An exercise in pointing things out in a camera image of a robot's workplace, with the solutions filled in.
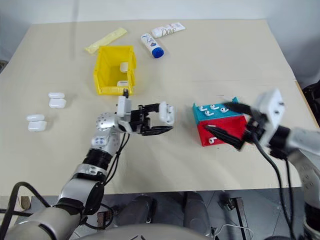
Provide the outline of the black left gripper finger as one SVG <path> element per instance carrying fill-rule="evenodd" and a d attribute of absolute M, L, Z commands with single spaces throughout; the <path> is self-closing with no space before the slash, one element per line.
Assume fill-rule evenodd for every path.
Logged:
<path fill-rule="evenodd" d="M 159 103 L 147 104 L 143 106 L 143 111 L 145 113 L 152 113 L 152 112 L 158 113 L 159 108 L 160 108 Z"/>
<path fill-rule="evenodd" d="M 164 134 L 173 129 L 173 126 L 153 126 L 141 131 L 142 136 L 155 136 Z"/>

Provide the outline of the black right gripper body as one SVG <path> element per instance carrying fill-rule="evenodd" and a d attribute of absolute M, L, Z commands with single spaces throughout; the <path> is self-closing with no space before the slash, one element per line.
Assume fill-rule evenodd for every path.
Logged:
<path fill-rule="evenodd" d="M 245 126 L 243 140 L 251 144 L 255 142 L 254 136 L 257 140 L 260 140 L 262 135 L 265 133 L 267 116 L 260 110 L 251 108 L 249 106 L 244 107 L 243 113 L 250 116 L 249 121 Z"/>

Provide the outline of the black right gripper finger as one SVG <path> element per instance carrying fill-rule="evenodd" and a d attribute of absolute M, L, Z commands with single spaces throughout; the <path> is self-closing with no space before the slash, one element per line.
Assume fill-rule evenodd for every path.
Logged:
<path fill-rule="evenodd" d="M 224 102 L 223 105 L 232 112 L 252 116 L 251 107 L 247 104 L 230 101 Z"/>
<path fill-rule="evenodd" d="M 217 139 L 225 142 L 226 144 L 229 144 L 233 146 L 237 150 L 241 150 L 245 141 L 237 138 L 233 135 L 230 135 L 226 130 L 217 127 L 217 126 L 205 126 L 204 127 L 206 131 L 213 134 Z"/>

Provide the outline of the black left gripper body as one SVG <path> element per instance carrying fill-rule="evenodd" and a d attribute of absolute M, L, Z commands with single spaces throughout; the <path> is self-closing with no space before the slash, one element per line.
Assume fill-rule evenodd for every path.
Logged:
<path fill-rule="evenodd" d="M 124 133 L 152 134 L 151 119 L 149 113 L 153 111 L 153 105 L 139 105 L 137 110 L 132 110 L 129 115 L 119 117 L 118 128 Z"/>

